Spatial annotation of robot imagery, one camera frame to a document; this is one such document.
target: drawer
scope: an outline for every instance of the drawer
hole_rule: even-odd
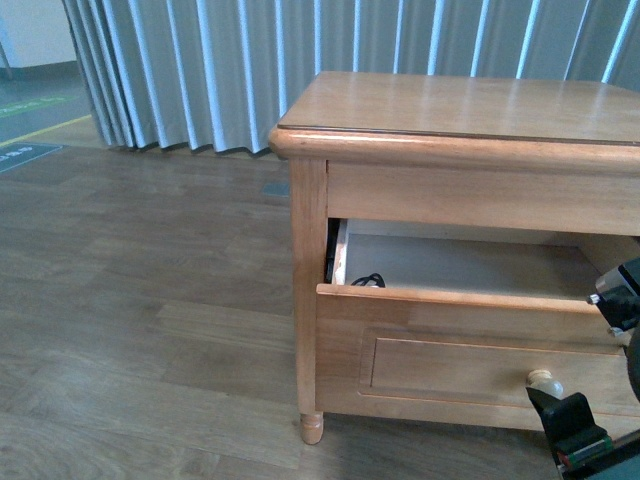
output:
[[[584,300],[635,240],[351,223],[317,289],[319,410],[540,429],[525,379],[544,369],[612,433],[640,428],[620,340]],[[387,288],[344,285],[373,272]]]

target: black cable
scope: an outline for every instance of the black cable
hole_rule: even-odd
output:
[[[382,275],[380,275],[379,273],[372,273],[368,277],[360,277],[357,280],[354,280],[353,282],[351,282],[351,285],[356,285],[358,287],[366,287],[369,284],[369,282],[374,283],[373,285],[371,285],[372,287],[379,287],[379,288],[386,287],[384,283],[384,279],[382,278]]]

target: curtain fold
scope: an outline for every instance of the curtain fold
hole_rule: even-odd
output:
[[[640,91],[640,0],[63,0],[108,145],[267,147],[321,70]]]

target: wooden floor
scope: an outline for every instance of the wooden floor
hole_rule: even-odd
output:
[[[0,175],[0,478],[556,478],[539,433],[327,415],[302,444],[286,181],[86,147]]]

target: wooden knob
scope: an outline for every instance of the wooden knob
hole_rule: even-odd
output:
[[[533,370],[527,375],[527,387],[540,390],[552,397],[562,397],[564,387],[560,382],[554,380],[548,370]]]

